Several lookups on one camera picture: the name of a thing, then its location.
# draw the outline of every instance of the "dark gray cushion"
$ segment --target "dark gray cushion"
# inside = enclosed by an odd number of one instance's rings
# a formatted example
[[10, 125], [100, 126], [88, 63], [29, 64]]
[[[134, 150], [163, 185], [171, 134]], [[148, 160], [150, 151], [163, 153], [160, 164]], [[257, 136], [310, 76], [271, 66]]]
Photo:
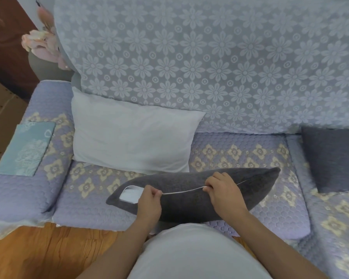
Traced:
[[[228, 173], [240, 188], [247, 209], [251, 210], [261, 202], [273, 187], [278, 178], [280, 169], [218, 169], [208, 170], [199, 173], [162, 173], [146, 175], [132, 179], [122, 186], [107, 199], [108, 205], [113, 205], [137, 214], [137, 204], [120, 201], [119, 196], [123, 190], [130, 185], [145, 187], [147, 184], [161, 190], [163, 193], [179, 192], [194, 189], [204, 185], [205, 180], [218, 171]], [[202, 223], [213, 220], [221, 220], [215, 212], [208, 193], [198, 189], [191, 192], [163, 195], [160, 203], [162, 205], [162, 215], [160, 221], [175, 223]]]
[[320, 193], [349, 190], [349, 129], [303, 127], [303, 149]]

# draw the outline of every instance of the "sofa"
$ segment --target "sofa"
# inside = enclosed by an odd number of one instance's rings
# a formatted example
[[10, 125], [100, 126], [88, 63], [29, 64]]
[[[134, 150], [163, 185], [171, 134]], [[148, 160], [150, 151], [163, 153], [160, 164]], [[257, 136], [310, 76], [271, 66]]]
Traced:
[[73, 159], [78, 89], [204, 111], [190, 171], [279, 167], [252, 214], [329, 277], [349, 278], [349, 192], [318, 193], [300, 135], [301, 126], [349, 128], [349, 0], [54, 1], [43, 5], [74, 73], [57, 80], [70, 74], [31, 58], [44, 80], [22, 123], [56, 127], [33, 177], [0, 175], [1, 237], [20, 225], [123, 231], [134, 221], [105, 201], [142, 175]]

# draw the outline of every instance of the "cardboard box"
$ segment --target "cardboard box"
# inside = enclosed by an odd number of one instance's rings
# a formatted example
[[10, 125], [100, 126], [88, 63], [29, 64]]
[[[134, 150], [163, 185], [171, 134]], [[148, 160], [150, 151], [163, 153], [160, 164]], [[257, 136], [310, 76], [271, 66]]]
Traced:
[[0, 155], [5, 152], [27, 103], [0, 84]]

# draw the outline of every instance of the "white shirt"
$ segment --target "white shirt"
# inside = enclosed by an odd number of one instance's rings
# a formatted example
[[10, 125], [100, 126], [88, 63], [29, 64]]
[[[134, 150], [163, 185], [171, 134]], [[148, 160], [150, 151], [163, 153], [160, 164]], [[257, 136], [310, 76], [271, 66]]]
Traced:
[[144, 244], [128, 279], [267, 279], [240, 244], [204, 224], [182, 224]]

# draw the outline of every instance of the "person's left hand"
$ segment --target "person's left hand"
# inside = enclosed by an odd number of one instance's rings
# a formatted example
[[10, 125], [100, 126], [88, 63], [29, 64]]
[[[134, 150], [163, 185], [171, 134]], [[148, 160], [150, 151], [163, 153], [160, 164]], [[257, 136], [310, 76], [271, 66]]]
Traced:
[[162, 191], [146, 185], [140, 199], [138, 200], [138, 211], [136, 221], [147, 225], [148, 231], [151, 231], [158, 223], [162, 214], [160, 197]]

